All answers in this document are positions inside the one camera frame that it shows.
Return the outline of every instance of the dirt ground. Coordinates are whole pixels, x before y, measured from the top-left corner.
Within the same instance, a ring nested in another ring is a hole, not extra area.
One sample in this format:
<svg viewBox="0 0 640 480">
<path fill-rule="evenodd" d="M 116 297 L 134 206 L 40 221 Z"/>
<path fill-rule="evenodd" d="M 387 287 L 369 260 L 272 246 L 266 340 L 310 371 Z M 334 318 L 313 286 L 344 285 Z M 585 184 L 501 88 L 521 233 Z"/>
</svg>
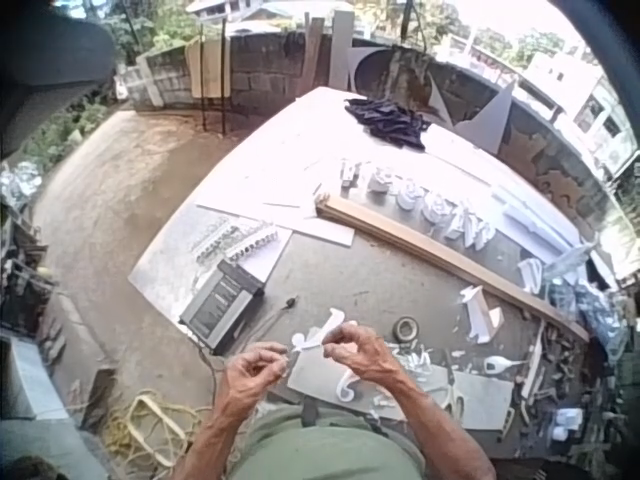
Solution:
<svg viewBox="0 0 640 480">
<path fill-rule="evenodd" d="M 116 112 L 37 200 L 46 264 L 118 362 L 125 398 L 152 388 L 175 403 L 210 401 L 211 376 L 195 347 L 127 276 L 176 208 L 259 121 L 235 123 L 242 129 L 221 138 L 202 132 L 197 117 Z"/>
</svg>

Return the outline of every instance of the person's right hand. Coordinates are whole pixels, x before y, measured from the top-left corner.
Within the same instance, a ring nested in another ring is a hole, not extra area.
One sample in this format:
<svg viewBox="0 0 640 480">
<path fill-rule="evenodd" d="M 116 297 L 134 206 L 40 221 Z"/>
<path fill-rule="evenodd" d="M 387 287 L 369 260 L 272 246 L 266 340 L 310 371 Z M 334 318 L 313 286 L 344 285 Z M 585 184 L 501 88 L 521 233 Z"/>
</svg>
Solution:
<svg viewBox="0 0 640 480">
<path fill-rule="evenodd" d="M 344 344 L 355 343 L 357 352 Z M 404 370 L 384 339 L 375 330 L 353 323 L 343 323 L 330 331 L 322 341 L 325 358 L 349 367 L 361 379 L 387 388 Z"/>
</svg>

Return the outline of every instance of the metal pole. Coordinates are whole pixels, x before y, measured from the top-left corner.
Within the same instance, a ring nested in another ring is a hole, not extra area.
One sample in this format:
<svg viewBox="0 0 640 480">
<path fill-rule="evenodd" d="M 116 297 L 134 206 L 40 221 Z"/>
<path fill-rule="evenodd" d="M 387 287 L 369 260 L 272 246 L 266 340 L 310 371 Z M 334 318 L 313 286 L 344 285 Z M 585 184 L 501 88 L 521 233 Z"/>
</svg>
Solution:
<svg viewBox="0 0 640 480">
<path fill-rule="evenodd" d="M 133 37 L 133 40 L 136 42 L 136 45 L 138 45 L 138 49 L 140 50 L 140 53 L 143 53 L 142 42 L 140 41 L 140 37 L 138 37 L 138 32 L 136 32 L 136 29 L 133 26 L 133 22 L 131 21 L 131 15 L 129 14 L 129 9 L 127 8 L 127 6 L 123 1 L 120 2 L 120 6 L 122 7 L 122 11 L 124 12 L 124 18 L 127 19 L 127 23 L 129 24 L 129 28 L 131 29 L 131 36 Z"/>
<path fill-rule="evenodd" d="M 202 130 L 207 131 L 207 116 L 204 105 L 204 25 L 200 24 L 200 110 L 202 112 Z"/>
<path fill-rule="evenodd" d="M 227 17 L 222 19 L 222 38 L 220 39 L 220 101 L 222 103 L 222 135 L 227 134 L 227 112 L 225 111 L 225 61 L 227 56 Z"/>
</svg>

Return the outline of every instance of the building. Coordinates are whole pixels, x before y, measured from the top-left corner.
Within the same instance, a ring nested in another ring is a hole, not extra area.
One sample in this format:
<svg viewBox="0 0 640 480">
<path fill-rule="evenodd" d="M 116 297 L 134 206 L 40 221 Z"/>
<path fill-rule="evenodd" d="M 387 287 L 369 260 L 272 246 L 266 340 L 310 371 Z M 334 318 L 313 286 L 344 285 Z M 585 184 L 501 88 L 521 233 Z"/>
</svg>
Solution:
<svg viewBox="0 0 640 480">
<path fill-rule="evenodd" d="M 264 0 L 196 0 L 186 10 L 202 21 L 215 21 L 223 17 L 233 21 L 242 19 L 263 2 Z"/>
<path fill-rule="evenodd" d="M 304 25 L 305 13 L 329 20 L 335 10 L 352 11 L 353 5 L 340 0 L 196 0 L 186 10 L 206 22 L 226 16 L 230 22 L 290 21 L 296 28 Z"/>
<path fill-rule="evenodd" d="M 562 106 L 596 163 L 616 176 L 638 144 L 602 68 L 564 53 L 537 52 L 524 75 Z"/>
</svg>

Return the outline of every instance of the small white container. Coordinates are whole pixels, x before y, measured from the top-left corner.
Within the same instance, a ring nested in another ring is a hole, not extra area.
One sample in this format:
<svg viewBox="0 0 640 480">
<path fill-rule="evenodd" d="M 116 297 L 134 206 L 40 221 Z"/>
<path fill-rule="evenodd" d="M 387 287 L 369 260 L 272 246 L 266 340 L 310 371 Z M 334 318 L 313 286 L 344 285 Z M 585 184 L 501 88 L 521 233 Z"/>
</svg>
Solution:
<svg viewBox="0 0 640 480">
<path fill-rule="evenodd" d="M 551 430 L 551 438 L 553 438 L 556 442 L 564 442 L 567 438 L 569 438 L 569 430 L 565 427 L 553 427 Z"/>
<path fill-rule="evenodd" d="M 567 430 L 578 430 L 582 425 L 581 408 L 561 408 L 556 412 L 556 424 Z"/>
</svg>

